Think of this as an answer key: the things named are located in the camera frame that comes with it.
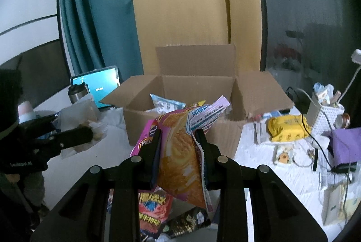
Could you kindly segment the black gold snack bag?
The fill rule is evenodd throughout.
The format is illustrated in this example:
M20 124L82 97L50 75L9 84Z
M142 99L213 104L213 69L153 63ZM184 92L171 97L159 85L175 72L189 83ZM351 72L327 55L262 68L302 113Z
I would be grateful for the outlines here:
M207 211L200 207L194 207L187 212L169 220L163 232L169 238L176 238L187 233L192 233L211 224Z

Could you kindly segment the white green box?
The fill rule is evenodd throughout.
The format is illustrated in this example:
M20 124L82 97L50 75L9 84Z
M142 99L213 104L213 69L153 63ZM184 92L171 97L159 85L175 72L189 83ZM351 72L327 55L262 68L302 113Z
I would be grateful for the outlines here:
M345 219L343 203L345 198L345 186L343 184L325 190L322 209L322 222L325 226L338 224Z

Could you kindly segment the translucent bread bag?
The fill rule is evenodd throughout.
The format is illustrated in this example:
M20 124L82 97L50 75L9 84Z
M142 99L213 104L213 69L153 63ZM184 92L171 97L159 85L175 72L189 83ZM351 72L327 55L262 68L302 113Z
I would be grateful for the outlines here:
M57 119L53 122L56 129L64 132L79 127L90 127L94 133L91 142L62 151L60 153L62 159L90 149L107 136L107 124L102 123L100 117L100 111L91 94L87 94L73 105L61 109Z

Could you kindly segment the yellow snack packet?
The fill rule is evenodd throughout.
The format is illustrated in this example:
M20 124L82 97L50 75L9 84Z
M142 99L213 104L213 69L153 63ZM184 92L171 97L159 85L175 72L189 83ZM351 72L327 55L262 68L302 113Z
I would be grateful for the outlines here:
M206 102L205 100L194 102L191 105L189 105L189 107L201 107L205 104L205 102Z

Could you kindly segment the stainless steel travel mug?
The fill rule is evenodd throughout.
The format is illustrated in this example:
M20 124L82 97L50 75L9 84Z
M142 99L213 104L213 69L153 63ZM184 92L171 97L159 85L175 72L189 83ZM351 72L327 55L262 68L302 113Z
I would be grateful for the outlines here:
M74 104L81 98L89 94L88 86L85 83L73 84L68 88L67 94L71 104Z

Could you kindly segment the pink potato chips bag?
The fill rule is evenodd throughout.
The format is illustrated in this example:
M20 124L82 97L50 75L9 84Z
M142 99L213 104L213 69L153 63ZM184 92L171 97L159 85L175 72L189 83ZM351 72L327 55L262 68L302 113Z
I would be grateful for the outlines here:
M207 133L229 106L226 97L221 96L211 105L162 113L147 122L130 155L138 155L141 147L151 143L155 131L161 130L157 186L177 199L211 212L204 150L195 138L195 132L200 129Z

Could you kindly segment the blue white snack bag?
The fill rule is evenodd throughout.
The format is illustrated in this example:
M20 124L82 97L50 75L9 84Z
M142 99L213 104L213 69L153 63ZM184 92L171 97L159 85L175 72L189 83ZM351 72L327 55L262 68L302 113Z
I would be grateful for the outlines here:
M149 112L154 112L157 114L167 114L172 111L182 110L186 107L186 103L184 102L165 99L155 94L150 94L150 98L152 99L154 107L150 109Z

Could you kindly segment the white desk lamp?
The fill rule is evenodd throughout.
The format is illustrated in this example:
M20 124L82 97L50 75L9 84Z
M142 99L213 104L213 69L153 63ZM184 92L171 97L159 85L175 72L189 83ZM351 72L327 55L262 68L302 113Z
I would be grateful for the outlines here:
M353 84L354 80L356 79L357 74L360 71L360 66L361 66L361 50L359 48L356 48L356 50L352 53L351 55L351 61L355 64L358 65L356 71L354 72L350 82L348 83L346 89L344 90L344 92L341 94L340 98L337 100L337 103L340 103L341 100L343 99L343 97L346 95L346 93L348 92L348 90L350 89L351 85Z

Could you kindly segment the red yellow snack bag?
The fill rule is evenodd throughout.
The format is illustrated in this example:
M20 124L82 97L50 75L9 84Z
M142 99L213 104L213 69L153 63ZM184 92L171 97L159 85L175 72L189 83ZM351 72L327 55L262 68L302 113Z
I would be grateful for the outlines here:
M172 195L162 190L154 193L139 193L138 211L141 233L158 238L168 220L172 203Z

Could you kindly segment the small duck print packet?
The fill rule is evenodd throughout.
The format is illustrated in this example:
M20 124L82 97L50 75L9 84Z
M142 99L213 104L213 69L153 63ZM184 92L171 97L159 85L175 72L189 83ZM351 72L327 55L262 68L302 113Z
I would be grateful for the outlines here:
M275 165L289 165L293 161L294 156L294 146L287 145L277 145L273 150L273 163Z

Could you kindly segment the yellow wet wipes pack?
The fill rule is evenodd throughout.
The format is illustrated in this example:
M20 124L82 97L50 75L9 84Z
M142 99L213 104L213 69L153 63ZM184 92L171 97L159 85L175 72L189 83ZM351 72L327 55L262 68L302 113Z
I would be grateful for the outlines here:
M303 115L285 115L271 117L266 127L272 142L292 142L306 138L311 132L306 117Z

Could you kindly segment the white perforated basket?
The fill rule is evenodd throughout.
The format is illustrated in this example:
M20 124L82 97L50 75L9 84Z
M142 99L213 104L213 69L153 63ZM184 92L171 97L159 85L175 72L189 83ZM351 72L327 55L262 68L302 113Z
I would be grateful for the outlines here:
M307 123L311 127L311 135L321 135L335 129L334 123L337 116L344 112L345 107L343 105L339 103L331 106L321 105L317 101L315 94L313 94L306 113Z

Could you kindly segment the teal curtain left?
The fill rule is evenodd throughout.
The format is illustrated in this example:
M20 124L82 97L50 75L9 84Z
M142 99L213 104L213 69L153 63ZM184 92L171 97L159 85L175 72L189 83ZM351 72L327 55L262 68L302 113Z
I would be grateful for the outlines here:
M58 0L75 74L116 66L121 81L143 74L133 0Z

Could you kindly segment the tablet with teal screen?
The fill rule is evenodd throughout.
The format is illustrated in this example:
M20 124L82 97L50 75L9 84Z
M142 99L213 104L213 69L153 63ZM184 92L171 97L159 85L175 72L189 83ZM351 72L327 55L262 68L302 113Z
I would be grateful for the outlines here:
M119 70L116 66L96 69L72 77L70 83L71 85L85 83L99 109L112 107L111 104L101 103L101 100L120 85Z

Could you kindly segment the purple folded cloth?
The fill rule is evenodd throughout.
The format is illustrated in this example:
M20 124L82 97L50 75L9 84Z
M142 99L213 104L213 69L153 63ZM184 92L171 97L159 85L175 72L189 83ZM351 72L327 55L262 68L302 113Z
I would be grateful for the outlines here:
M334 166L359 162L361 160L360 127L332 130L330 146L333 151Z

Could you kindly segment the brown cardboard box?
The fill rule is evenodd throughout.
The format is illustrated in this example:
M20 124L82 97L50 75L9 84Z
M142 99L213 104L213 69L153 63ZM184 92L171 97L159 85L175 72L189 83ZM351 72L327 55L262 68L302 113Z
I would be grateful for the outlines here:
M187 105L204 100L212 104L225 96L231 104L206 138L233 158L246 121L259 114L289 110L294 104L269 72L239 72L233 45L157 47L160 74L132 76L102 99L123 108L129 143L135 146L146 123L156 117L149 110L151 95Z

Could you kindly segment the yellow curtain left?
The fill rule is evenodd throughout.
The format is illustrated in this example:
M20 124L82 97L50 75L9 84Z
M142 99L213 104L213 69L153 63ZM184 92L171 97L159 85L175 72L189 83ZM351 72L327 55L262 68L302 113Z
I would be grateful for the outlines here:
M236 48L240 71L261 68L261 0L133 0L145 73L159 73L157 47L224 45Z

